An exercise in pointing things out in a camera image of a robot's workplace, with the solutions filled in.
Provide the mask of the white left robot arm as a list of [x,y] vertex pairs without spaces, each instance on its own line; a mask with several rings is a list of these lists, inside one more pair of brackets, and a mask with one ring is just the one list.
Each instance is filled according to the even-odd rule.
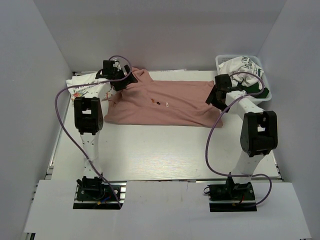
[[132,66],[121,66],[119,55],[104,60],[102,69],[94,74],[93,83],[83,96],[73,101],[74,124],[81,138],[81,150],[84,152],[83,175],[93,179],[101,177],[103,171],[99,158],[99,135],[104,125],[101,102],[109,93],[125,90],[138,80],[132,73]]

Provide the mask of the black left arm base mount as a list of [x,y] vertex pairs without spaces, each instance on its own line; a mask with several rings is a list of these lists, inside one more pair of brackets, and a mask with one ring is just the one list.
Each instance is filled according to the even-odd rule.
[[76,180],[73,201],[74,210],[120,210],[126,193],[126,183],[112,182],[108,185],[99,177]]

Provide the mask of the white t-shirt green lettering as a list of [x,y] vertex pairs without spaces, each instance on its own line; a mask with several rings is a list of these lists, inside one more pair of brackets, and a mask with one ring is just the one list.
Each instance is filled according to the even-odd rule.
[[[264,75],[263,69],[247,56],[239,56],[222,62],[218,65],[218,69],[220,70],[221,74],[248,72],[254,74],[255,76],[258,76],[261,79]],[[262,89],[262,84],[260,83],[260,81],[256,77],[252,77],[255,78],[255,83],[259,83],[260,89]]]

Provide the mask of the dark green t-shirt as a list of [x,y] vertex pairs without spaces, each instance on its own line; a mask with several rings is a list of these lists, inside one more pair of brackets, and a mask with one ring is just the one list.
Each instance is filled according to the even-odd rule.
[[261,90],[259,82],[248,87],[244,86],[243,89],[248,95],[258,99],[265,99],[270,93],[270,90],[267,87],[264,87],[263,90]]

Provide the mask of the pink t-shirt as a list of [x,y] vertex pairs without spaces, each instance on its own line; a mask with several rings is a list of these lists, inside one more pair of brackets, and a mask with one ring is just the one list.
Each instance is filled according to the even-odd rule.
[[133,69],[136,83],[108,99],[104,116],[118,125],[192,126],[221,128],[220,111],[206,104],[213,81],[153,80],[146,69]]

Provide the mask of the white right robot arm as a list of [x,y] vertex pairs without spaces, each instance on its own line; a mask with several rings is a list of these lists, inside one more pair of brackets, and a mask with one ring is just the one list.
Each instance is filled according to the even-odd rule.
[[[210,171],[223,176],[231,177],[234,182],[225,188],[226,195],[236,200],[244,193],[242,184],[251,181],[251,178],[262,176],[254,174],[260,161],[278,146],[278,122],[274,111],[266,111],[250,99],[263,91],[246,93],[239,87],[232,86],[231,77],[239,75],[240,72],[232,74],[219,74],[214,77],[212,88],[206,103],[221,110],[221,113],[213,124],[205,145],[205,163]],[[214,170],[209,163],[208,151],[210,139],[222,116],[232,110],[242,120],[240,133],[240,146],[242,152],[236,166],[230,173],[221,173]]]

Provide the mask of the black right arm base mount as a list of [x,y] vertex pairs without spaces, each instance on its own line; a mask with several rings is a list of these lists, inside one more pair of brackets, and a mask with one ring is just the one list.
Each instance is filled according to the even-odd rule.
[[228,191],[226,184],[210,184],[203,189],[208,196],[211,213],[256,212],[256,197],[253,186],[247,189]]

